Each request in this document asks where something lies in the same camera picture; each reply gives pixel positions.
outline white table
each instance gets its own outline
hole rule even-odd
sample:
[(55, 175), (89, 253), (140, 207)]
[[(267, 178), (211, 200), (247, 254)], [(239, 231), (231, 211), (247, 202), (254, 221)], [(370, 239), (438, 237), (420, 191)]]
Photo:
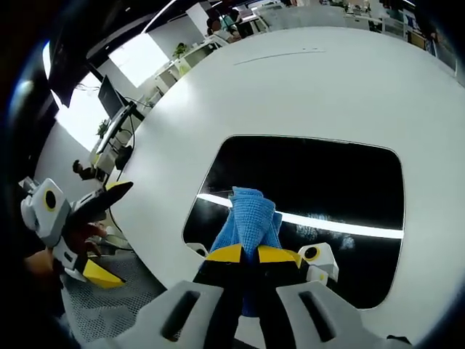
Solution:
[(113, 215), (171, 287), (192, 280), (202, 263), (182, 231), (227, 138), (292, 135), (392, 149), (403, 167), (405, 238), (389, 295), (363, 321), (382, 337), (417, 343), (464, 277), (464, 111), (465, 89), (445, 65), (401, 40), (346, 28), (255, 36), (209, 55), (142, 122), (121, 177), (134, 187)]

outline ceiling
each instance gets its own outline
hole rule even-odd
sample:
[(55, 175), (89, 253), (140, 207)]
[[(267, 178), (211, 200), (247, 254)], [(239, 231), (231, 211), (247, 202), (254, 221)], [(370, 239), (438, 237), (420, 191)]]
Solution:
[[(141, 33), (153, 17), (169, 0), (99, 0), (77, 1), (78, 4), (62, 13), (50, 39), (52, 71), (51, 88), (68, 104), (73, 88), (89, 71), (88, 61), (94, 66), (102, 64), (108, 53)], [(165, 24), (185, 13), (198, 0), (176, 0), (148, 30)], [(223, 1), (230, 6), (244, 0)], [(101, 41), (111, 37), (103, 46)]]

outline gray mesh floor mat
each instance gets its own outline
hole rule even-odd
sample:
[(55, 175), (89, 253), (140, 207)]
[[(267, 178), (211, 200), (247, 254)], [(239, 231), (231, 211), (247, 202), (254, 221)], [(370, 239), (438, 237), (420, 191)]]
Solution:
[(139, 309), (166, 290), (135, 253), (101, 257), (96, 261), (126, 283), (115, 289), (101, 289), (90, 282), (64, 277), (62, 298), (66, 316), (74, 337), (81, 344), (116, 337), (126, 331), (134, 325)]

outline person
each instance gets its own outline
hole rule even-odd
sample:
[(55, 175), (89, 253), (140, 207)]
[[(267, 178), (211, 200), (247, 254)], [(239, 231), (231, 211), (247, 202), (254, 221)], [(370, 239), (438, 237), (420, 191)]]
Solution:
[(240, 40), (239, 35), (232, 35), (228, 33), (227, 31), (223, 30), (221, 28), (221, 23), (219, 20), (212, 20), (211, 18), (209, 18), (206, 21), (206, 25), (208, 27), (208, 30), (207, 30), (208, 35), (216, 35), (220, 37), (221, 39), (229, 42), (230, 44)]
[(97, 178), (103, 181), (103, 171), (96, 169), (95, 167), (87, 167), (86, 169), (79, 163), (79, 160), (73, 162), (73, 172), (77, 173), (82, 180), (91, 180)]

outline blue cloth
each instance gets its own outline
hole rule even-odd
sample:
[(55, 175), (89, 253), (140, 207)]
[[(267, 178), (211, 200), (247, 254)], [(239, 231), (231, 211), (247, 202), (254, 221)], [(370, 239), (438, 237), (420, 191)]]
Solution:
[[(275, 204), (255, 189), (232, 187), (232, 191), (232, 208), (211, 247), (211, 252), (241, 244), (246, 259), (252, 262), (259, 245), (282, 248), (278, 233), (283, 217), (275, 212)], [(243, 315), (255, 316), (254, 307), (247, 297), (244, 298)]]

